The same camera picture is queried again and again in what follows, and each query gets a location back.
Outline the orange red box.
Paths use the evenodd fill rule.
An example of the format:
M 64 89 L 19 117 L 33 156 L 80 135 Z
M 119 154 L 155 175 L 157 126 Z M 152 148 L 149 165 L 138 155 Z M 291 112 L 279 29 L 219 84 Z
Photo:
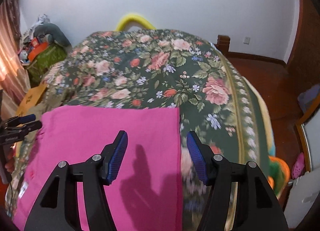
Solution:
M 36 48 L 33 48 L 31 52 L 28 54 L 28 60 L 32 62 L 37 57 L 37 55 L 45 51 L 48 48 L 48 46 L 48 42 L 43 42 L 39 44 Z

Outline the pink striped curtain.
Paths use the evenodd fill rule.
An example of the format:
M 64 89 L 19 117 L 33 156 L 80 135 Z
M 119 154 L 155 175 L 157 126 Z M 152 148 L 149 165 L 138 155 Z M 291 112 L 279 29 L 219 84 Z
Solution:
M 1 3 L 1 118 L 8 119 L 15 112 L 30 89 L 28 72 L 23 68 L 20 50 L 19 0 Z

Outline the wooden lap desk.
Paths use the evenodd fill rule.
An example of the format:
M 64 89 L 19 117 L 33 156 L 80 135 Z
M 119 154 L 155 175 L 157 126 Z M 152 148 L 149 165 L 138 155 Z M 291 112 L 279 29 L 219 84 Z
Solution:
M 19 117 L 25 116 L 32 107 L 36 106 L 39 103 L 47 87 L 48 84 L 44 82 L 39 84 L 37 87 L 29 89 L 29 91 L 21 101 L 15 115 Z

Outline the grey plush toy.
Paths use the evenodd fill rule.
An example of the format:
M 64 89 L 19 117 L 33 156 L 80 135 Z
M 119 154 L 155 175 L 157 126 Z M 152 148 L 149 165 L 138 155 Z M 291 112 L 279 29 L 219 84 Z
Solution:
M 46 37 L 48 36 L 49 43 L 57 43 L 59 46 L 64 48 L 71 47 L 71 43 L 62 32 L 62 30 L 53 23 L 45 23 L 39 25 L 34 30 L 34 37 Z

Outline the colourful fleece blanket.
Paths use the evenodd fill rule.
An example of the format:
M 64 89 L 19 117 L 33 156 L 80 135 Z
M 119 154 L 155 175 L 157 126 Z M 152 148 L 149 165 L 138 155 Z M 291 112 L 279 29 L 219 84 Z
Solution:
M 266 133 L 266 141 L 267 141 L 267 150 L 268 150 L 268 157 L 269 157 L 269 175 L 268 175 L 268 182 L 273 189 L 277 199 L 280 199 L 282 192 L 284 191 L 285 187 L 287 186 L 290 177 L 291 171 L 287 163 L 276 157 L 276 146 L 274 143 L 274 135 L 272 130 L 272 124 L 270 115 L 268 112 L 267 105 L 263 100 L 260 93 L 251 86 L 251 91 L 254 93 L 258 100 L 258 104 L 260 107 L 265 133 Z

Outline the yellow padded bed rail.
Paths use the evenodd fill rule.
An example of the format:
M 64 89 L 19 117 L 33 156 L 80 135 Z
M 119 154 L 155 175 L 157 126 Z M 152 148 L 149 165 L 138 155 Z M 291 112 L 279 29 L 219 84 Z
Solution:
M 137 14 L 127 14 L 119 20 L 119 22 L 115 28 L 115 31 L 124 31 L 125 28 L 131 23 L 136 23 L 144 29 L 149 29 L 149 30 L 156 29 L 156 27 L 154 25 L 152 25 L 144 17 L 137 15 Z

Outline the grey white storage box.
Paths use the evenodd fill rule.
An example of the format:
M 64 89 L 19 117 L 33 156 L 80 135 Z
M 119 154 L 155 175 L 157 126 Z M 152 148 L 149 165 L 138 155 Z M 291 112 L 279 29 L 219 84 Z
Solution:
M 290 229 L 296 228 L 311 209 L 319 194 L 319 169 L 293 181 L 284 215 Z

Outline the pink pants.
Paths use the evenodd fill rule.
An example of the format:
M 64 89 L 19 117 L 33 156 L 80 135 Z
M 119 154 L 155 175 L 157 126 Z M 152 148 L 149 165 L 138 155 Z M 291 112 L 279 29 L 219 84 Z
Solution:
M 178 108 L 46 112 L 24 174 L 20 230 L 181 230 Z

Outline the brown wooden door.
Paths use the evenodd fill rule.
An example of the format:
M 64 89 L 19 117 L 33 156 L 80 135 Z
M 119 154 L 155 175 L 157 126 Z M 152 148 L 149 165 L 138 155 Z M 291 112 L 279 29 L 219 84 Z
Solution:
M 286 69 L 300 88 L 319 83 L 319 13 L 312 0 L 299 0 L 296 38 Z

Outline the pink slipper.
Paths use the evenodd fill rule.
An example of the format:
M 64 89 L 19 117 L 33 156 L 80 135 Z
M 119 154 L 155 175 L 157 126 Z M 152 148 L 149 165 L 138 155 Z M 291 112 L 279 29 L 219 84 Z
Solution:
M 304 171 L 304 167 L 305 167 L 304 154 L 301 152 L 298 155 L 296 162 L 294 163 L 294 166 L 292 167 L 291 177 L 293 180 L 299 178 L 302 175 Z

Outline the floral green bedspread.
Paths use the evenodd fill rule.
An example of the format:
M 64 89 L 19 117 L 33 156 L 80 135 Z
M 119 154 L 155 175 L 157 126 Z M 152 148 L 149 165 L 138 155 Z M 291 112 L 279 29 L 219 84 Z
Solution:
M 51 66 L 40 99 L 75 91 L 65 105 L 180 109 L 181 138 L 194 130 L 236 162 L 269 173 L 265 127 L 251 84 L 216 46 L 178 30 L 97 32 Z

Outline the white wall socket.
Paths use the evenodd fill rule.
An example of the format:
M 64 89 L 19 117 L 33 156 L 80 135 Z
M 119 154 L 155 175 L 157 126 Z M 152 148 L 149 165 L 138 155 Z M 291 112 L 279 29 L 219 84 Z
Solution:
M 250 37 L 245 37 L 244 40 L 243 40 L 243 43 L 244 44 L 249 44 L 250 43 L 250 39 L 251 39 Z

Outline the wooden bed post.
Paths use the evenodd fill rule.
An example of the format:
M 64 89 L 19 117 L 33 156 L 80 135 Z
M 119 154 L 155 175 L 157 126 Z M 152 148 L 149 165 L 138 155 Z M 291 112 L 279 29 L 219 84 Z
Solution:
M 227 35 L 217 36 L 217 42 L 215 46 L 224 56 L 227 56 L 229 53 L 230 40 L 230 37 Z

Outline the olive green garment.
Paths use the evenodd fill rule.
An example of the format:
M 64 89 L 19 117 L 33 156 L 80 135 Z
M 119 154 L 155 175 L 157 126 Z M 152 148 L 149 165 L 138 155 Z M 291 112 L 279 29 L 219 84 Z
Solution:
M 64 89 L 61 94 L 54 94 L 53 92 L 50 92 L 45 95 L 44 100 L 30 108 L 28 113 L 35 114 L 36 119 L 40 119 L 44 113 L 67 104 L 74 93 L 75 91 L 73 89 Z

